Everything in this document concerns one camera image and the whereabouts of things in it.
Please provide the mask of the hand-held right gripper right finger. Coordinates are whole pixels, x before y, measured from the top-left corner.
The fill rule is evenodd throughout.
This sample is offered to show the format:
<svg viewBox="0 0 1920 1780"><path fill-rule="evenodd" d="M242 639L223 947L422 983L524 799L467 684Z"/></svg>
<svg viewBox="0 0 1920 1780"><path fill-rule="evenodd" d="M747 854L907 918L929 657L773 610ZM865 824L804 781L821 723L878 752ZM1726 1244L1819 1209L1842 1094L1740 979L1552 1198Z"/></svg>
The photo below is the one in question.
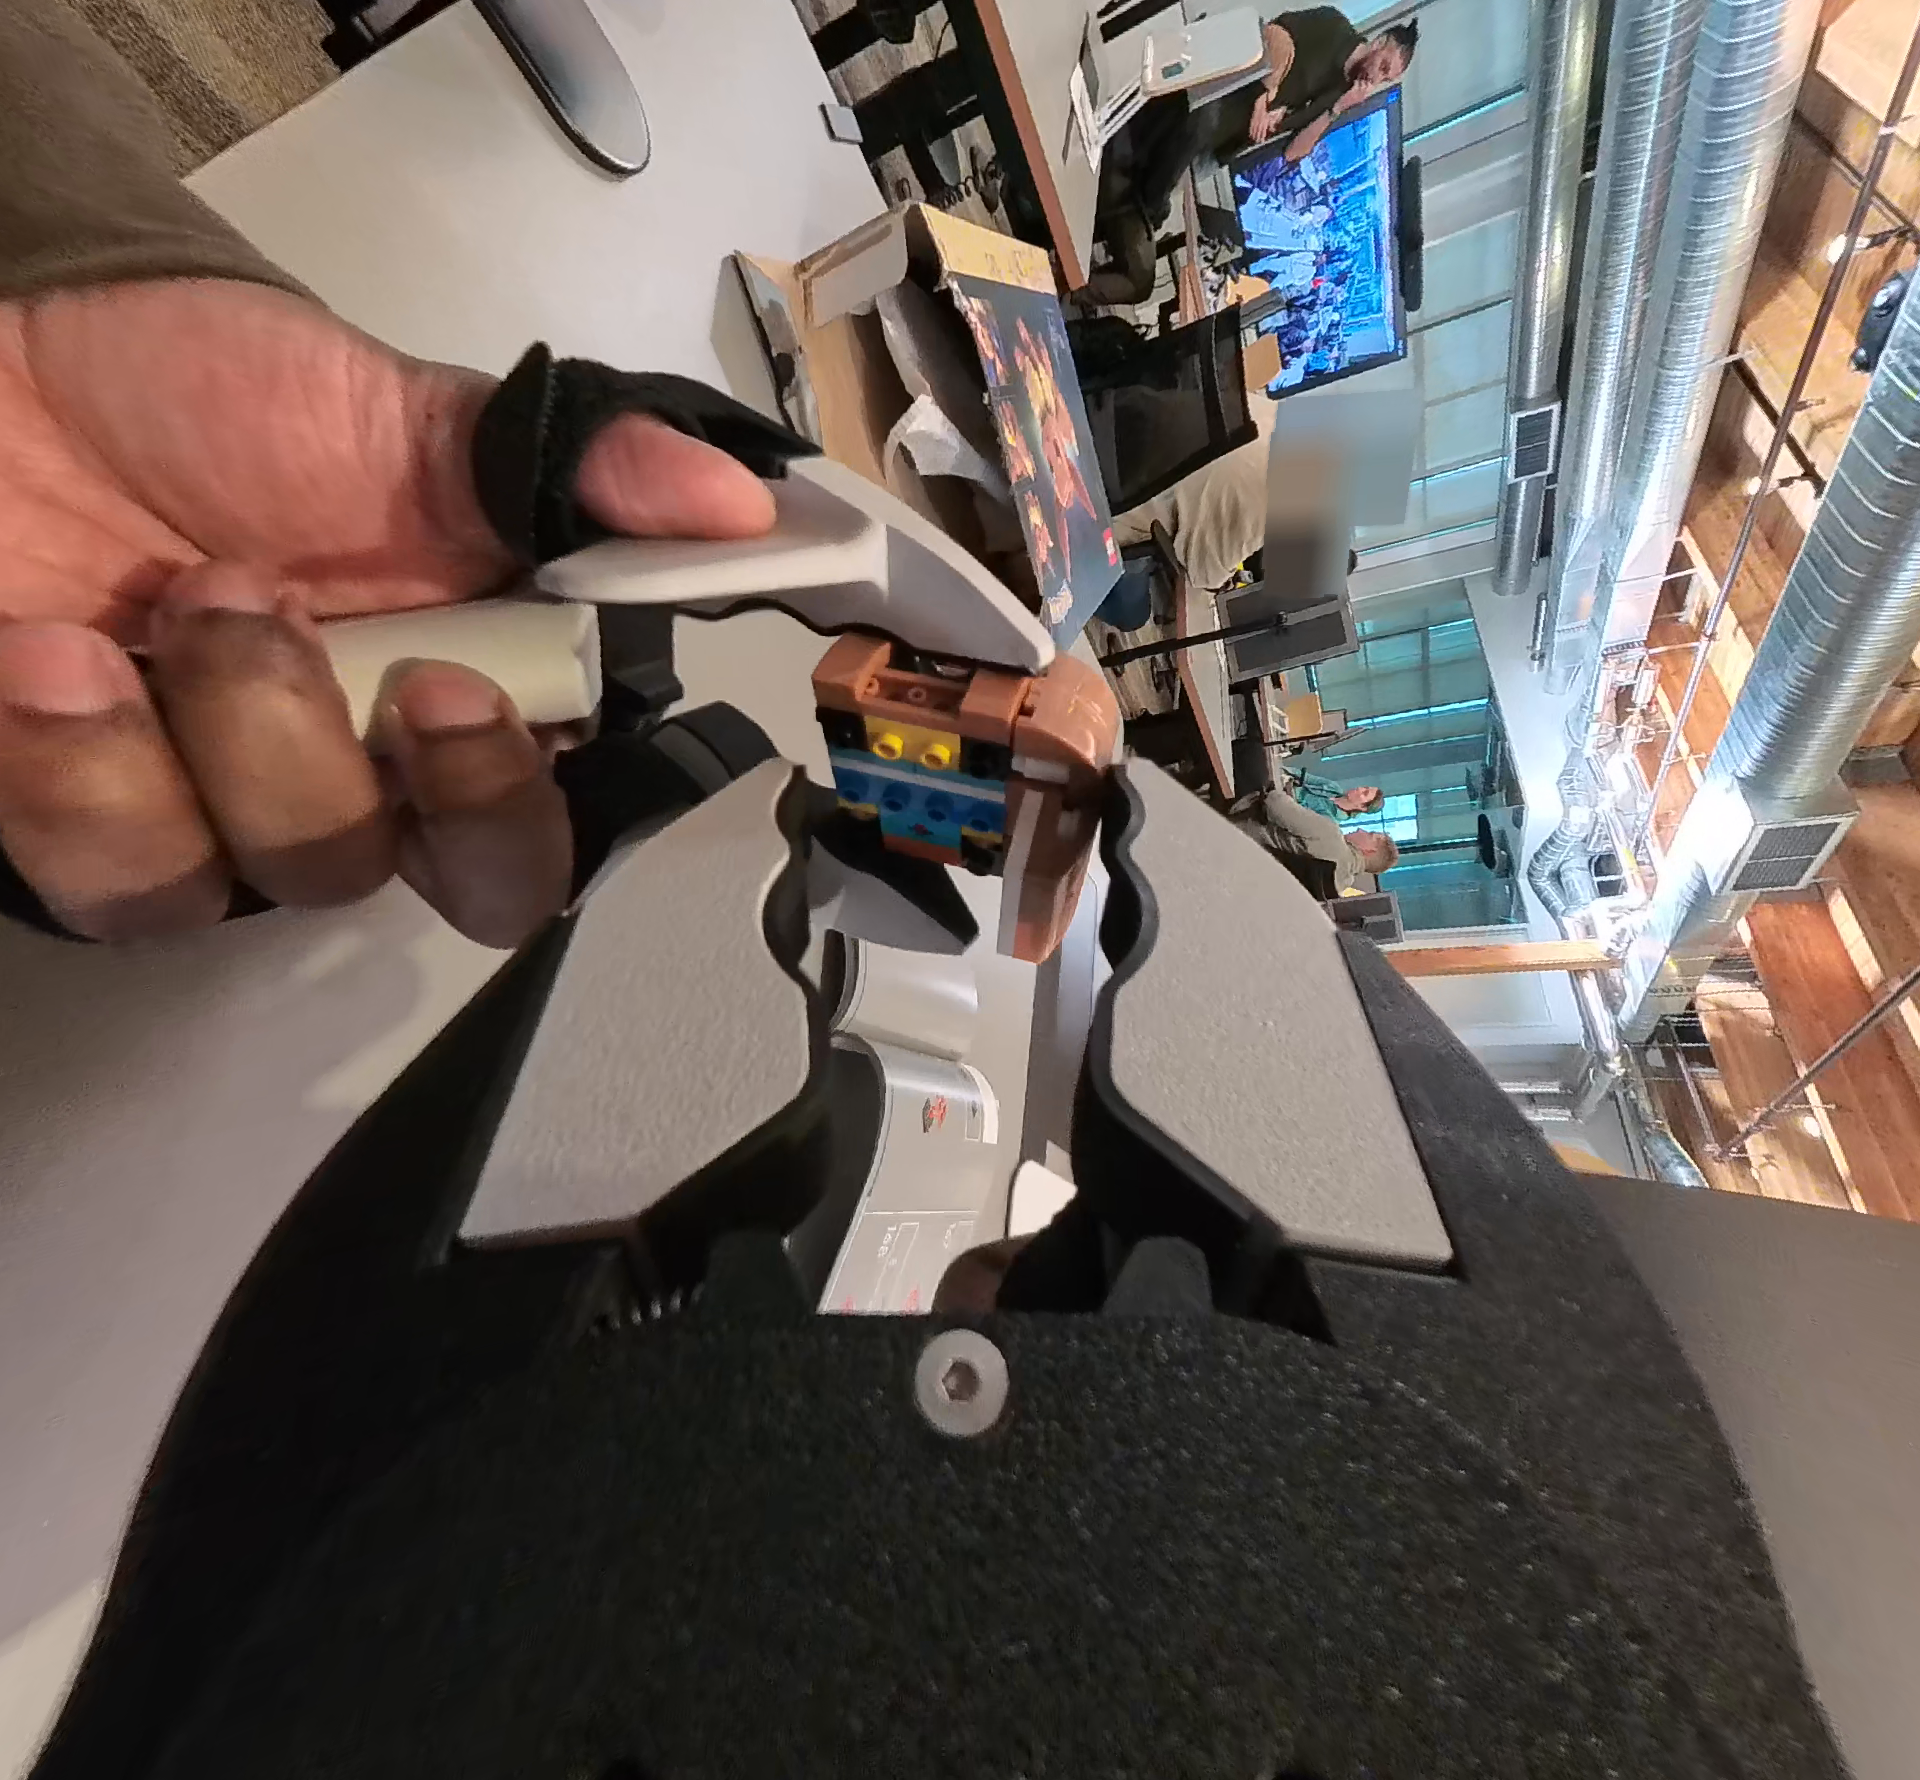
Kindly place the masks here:
<svg viewBox="0 0 1920 1780"><path fill-rule="evenodd" d="M1453 1259L1341 933L1304 883L1155 764L1122 764L1071 1169L1122 1232L1249 1235L1349 1264Z"/></svg>

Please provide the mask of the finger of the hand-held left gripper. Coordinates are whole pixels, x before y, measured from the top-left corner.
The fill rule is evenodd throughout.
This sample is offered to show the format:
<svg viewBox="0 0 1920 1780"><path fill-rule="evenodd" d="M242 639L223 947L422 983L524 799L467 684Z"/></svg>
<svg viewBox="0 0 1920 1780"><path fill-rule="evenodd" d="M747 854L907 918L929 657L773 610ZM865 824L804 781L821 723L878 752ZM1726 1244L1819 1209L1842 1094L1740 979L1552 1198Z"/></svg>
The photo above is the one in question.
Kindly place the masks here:
<svg viewBox="0 0 1920 1780"><path fill-rule="evenodd" d="M1042 676L1051 631L989 569L889 491L825 457L766 484L756 539L598 540L541 565L534 584L598 608L719 623L780 612L822 635L874 634L955 663Z"/></svg>
<svg viewBox="0 0 1920 1780"><path fill-rule="evenodd" d="M856 821L811 826L811 930L932 958L958 958L980 936L945 865L900 855Z"/></svg>

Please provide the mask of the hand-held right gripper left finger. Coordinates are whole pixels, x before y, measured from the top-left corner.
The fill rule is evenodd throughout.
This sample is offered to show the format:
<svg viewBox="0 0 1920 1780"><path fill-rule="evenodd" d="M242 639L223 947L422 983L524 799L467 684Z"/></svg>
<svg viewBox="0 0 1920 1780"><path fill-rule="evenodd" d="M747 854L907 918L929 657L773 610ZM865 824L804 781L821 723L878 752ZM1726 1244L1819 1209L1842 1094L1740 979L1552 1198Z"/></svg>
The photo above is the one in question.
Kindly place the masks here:
<svg viewBox="0 0 1920 1780"><path fill-rule="evenodd" d="M586 883L457 1240L617 1244L650 1296L826 1189L826 1020L801 974L811 786L780 757Z"/></svg>

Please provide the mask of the multicolour brick toy model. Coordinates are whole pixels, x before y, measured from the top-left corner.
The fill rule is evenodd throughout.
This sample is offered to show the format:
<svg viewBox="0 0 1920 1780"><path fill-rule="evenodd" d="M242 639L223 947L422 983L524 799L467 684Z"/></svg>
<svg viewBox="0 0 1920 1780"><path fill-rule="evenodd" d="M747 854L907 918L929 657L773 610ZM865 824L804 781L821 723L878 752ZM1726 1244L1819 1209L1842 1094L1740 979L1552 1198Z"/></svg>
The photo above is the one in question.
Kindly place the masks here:
<svg viewBox="0 0 1920 1780"><path fill-rule="evenodd" d="M840 634L811 673L840 813L868 847L1003 883L997 953L1030 966L1078 908L1121 754L1106 676L1040 676Z"/></svg>

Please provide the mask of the light desk with brown edge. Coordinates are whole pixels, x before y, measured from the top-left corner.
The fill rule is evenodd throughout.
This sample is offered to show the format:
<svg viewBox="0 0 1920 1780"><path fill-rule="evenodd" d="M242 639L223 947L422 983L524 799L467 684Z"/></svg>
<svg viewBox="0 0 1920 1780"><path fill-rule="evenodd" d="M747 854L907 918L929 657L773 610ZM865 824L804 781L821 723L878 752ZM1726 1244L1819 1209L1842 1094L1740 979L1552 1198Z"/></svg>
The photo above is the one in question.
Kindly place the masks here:
<svg viewBox="0 0 1920 1780"><path fill-rule="evenodd" d="M1094 168L1076 129L1069 80L1085 9L1074 0L973 0L1046 246L1063 284L1082 289L1092 253Z"/></svg>

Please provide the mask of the grey desk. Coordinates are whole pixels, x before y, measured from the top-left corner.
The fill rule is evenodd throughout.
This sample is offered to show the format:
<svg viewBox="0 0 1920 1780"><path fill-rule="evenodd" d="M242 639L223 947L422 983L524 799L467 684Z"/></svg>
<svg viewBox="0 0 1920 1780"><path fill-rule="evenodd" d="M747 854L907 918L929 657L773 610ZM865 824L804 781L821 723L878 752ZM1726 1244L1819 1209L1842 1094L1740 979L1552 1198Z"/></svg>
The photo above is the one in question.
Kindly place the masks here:
<svg viewBox="0 0 1920 1780"><path fill-rule="evenodd" d="M191 186L335 313L483 373L534 341L772 406L729 256L880 210L787 0L586 0L653 157L612 181L457 8ZM4 1775L30 1774L207 1329L301 1184L502 954L404 885L177 943L4 925Z"/></svg>

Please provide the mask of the person's right hand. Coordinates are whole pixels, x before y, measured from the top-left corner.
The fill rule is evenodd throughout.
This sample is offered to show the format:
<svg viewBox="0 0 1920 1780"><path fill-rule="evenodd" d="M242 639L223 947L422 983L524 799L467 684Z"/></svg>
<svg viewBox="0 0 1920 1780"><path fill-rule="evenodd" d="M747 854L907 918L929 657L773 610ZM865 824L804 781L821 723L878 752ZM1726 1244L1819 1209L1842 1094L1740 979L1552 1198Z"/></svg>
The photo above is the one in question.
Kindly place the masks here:
<svg viewBox="0 0 1920 1780"><path fill-rule="evenodd" d="M1007 1236L962 1252L939 1280L932 1313L941 1318L1044 1313L1059 1296L1059 1277L1038 1235Z"/></svg>

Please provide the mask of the person's left hand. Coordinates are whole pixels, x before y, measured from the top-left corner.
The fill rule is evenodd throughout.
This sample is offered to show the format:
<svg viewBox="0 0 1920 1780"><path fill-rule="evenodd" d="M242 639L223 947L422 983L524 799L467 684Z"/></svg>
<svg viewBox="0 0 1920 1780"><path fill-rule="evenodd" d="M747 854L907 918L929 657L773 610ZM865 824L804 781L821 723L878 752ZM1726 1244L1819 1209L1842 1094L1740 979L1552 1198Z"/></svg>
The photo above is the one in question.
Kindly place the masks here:
<svg viewBox="0 0 1920 1780"><path fill-rule="evenodd" d="M3 833L92 943L404 880L512 950L571 887L543 742L486 676L421 663L370 757L319 619L496 594L478 373L228 279L4 306Z"/></svg>

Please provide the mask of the crumpled clear plastic bag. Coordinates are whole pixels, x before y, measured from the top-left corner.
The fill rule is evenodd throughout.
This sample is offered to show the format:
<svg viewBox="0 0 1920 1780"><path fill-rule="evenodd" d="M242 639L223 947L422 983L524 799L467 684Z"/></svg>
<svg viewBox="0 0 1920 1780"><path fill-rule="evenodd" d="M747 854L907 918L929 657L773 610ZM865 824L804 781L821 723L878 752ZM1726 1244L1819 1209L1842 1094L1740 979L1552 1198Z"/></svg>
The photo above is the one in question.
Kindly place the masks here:
<svg viewBox="0 0 1920 1780"><path fill-rule="evenodd" d="M919 479L956 479L997 505L1012 499L1000 433L973 332L945 297L900 279L876 298L884 354L905 393L883 457Z"/></svg>

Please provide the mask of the grey instruction booklet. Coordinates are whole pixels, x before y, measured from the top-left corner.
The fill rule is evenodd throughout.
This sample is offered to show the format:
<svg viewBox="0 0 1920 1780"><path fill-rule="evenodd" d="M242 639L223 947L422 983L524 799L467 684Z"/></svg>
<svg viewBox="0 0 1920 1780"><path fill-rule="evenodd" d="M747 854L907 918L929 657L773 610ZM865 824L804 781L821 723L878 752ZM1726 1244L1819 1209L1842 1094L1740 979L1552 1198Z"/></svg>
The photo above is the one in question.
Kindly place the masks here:
<svg viewBox="0 0 1920 1780"><path fill-rule="evenodd" d="M833 1135L821 1313L929 1313L982 1240L1000 1101L973 1058L980 988L967 958L830 933Z"/></svg>

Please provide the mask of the cardboard toy box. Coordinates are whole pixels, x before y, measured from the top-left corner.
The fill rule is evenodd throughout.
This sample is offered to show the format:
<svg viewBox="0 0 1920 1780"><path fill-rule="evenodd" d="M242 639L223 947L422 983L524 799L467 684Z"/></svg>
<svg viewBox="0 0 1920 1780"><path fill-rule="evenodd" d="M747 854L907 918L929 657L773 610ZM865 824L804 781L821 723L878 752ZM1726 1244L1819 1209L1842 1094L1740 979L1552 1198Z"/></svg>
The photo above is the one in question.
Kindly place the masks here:
<svg viewBox="0 0 1920 1780"><path fill-rule="evenodd" d="M737 249L733 268L787 426L980 557L1069 653L1108 599L1121 550L1049 256L956 213L907 204L801 258ZM956 479L884 465L905 393L876 298L900 279L945 297L973 332L1007 505Z"/></svg>

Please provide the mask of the black office chair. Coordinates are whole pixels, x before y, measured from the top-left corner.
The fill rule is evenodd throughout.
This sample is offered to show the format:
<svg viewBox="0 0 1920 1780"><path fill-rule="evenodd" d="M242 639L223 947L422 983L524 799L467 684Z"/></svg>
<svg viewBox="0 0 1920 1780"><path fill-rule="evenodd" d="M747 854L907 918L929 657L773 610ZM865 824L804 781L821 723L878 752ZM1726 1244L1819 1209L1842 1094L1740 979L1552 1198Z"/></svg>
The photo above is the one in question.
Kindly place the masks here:
<svg viewBox="0 0 1920 1780"><path fill-rule="evenodd" d="M1115 521L1260 443L1235 306L1165 332L1099 314L1069 323L1067 343Z"/></svg>

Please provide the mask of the white vent grille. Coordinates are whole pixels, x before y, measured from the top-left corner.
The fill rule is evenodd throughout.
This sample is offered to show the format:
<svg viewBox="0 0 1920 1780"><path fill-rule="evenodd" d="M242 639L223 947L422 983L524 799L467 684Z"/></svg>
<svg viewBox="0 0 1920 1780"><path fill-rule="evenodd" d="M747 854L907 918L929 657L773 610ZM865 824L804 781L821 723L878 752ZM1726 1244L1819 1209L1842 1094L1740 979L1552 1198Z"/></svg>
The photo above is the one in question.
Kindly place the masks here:
<svg viewBox="0 0 1920 1780"><path fill-rule="evenodd" d="M1717 898L1775 898L1812 885L1852 833L1860 806L1852 799L1826 799L1814 811L1730 799L1719 818L1711 851Z"/></svg>

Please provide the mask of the white stand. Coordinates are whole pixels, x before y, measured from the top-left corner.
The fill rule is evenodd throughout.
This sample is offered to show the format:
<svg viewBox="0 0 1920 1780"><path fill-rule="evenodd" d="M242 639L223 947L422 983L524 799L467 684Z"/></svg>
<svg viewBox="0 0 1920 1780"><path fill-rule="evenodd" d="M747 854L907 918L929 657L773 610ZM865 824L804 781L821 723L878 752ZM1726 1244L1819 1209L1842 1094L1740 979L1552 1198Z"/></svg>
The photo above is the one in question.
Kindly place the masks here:
<svg viewBox="0 0 1920 1780"><path fill-rule="evenodd" d="M1159 98L1204 107L1257 84L1265 69L1263 22L1233 8L1193 24L1106 40L1101 18L1085 15L1069 75L1071 129L1090 166L1108 144Z"/></svg>

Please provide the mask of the wall television screen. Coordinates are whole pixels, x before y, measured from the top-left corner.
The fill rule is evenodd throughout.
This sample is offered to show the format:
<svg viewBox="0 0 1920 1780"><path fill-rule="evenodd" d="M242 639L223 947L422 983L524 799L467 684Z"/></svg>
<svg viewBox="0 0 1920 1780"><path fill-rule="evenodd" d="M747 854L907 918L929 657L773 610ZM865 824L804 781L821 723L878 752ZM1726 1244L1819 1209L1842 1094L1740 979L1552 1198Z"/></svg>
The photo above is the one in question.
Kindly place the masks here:
<svg viewBox="0 0 1920 1780"><path fill-rule="evenodd" d="M1228 166L1242 268L1265 289L1255 338L1277 346L1265 398L1398 366L1423 293L1421 165L1404 157L1402 91L1384 89L1306 153L1280 139Z"/></svg>

